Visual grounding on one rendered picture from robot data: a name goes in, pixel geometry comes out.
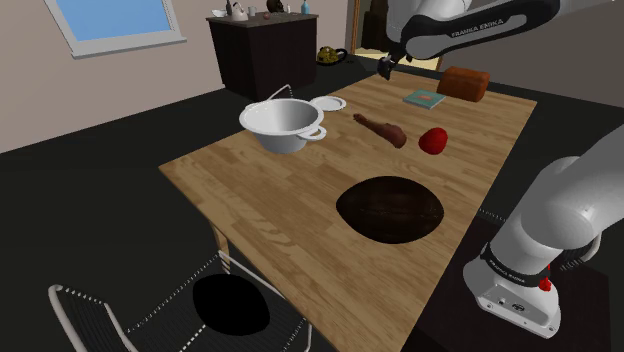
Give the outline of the dark robot stand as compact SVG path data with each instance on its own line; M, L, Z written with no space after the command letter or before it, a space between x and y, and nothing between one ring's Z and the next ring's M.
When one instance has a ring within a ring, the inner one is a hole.
M585 264L553 271L562 320L550 339L478 306L463 267L502 224L496 215L475 216L401 352L624 352L624 334L612 323L611 280Z

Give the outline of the black chair with white frame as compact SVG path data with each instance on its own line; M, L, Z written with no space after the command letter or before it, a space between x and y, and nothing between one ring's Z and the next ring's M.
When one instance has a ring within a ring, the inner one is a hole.
M47 293L76 352L311 352L313 325L223 251L126 327L102 298L60 284Z

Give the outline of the white framed window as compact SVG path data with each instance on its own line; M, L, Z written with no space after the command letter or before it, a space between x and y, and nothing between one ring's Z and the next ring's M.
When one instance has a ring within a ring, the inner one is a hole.
M44 0L71 56L184 43L172 0Z

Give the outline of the yellow and black bag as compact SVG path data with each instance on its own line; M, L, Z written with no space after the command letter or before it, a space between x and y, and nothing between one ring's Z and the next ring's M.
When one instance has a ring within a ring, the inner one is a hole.
M341 63L348 56L348 51L344 48L334 49L325 46L319 49L316 57L316 63L321 66L333 66Z

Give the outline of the wooden table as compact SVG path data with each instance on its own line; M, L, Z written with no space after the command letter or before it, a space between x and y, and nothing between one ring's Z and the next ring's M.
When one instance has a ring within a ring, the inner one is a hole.
M242 131L161 171L338 352L400 352L535 106L495 92L431 110L403 101L436 87L398 71L371 76L338 91L347 105L325 115L326 137L295 153L268 152ZM406 144L395 148L356 113L399 126ZM418 141L435 127L448 142L430 155ZM340 217L345 190L384 175L439 198L445 215L430 235L381 244Z

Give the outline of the dark cabinet with kitchenware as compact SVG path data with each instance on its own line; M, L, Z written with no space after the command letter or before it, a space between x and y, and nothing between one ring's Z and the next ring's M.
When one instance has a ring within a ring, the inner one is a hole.
M300 88L316 78L316 14L262 12L246 21L208 17L222 82L259 101L288 84Z

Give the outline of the small white plate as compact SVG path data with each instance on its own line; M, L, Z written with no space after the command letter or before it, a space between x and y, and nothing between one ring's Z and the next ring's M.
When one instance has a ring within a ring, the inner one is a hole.
M323 111L339 111L346 107L344 99L336 96L320 96L311 100L311 103Z

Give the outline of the teal book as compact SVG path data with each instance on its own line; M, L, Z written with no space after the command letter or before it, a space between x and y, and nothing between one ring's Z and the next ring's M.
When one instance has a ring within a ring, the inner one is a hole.
M443 94L420 89L404 97L403 101L414 106L431 110L445 98L446 96Z

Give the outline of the brown bread loaf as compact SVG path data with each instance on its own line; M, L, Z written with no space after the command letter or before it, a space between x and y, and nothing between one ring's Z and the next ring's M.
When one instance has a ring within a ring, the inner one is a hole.
M479 102L485 95L489 81L490 74L487 72L451 66L443 72L437 93Z

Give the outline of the brown chicken drumstick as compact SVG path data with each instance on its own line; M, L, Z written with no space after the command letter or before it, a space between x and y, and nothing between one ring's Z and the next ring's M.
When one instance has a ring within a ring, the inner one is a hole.
M375 122L359 113L354 114L353 119L387 140L397 149L402 148L407 142L407 135L399 126L389 123Z

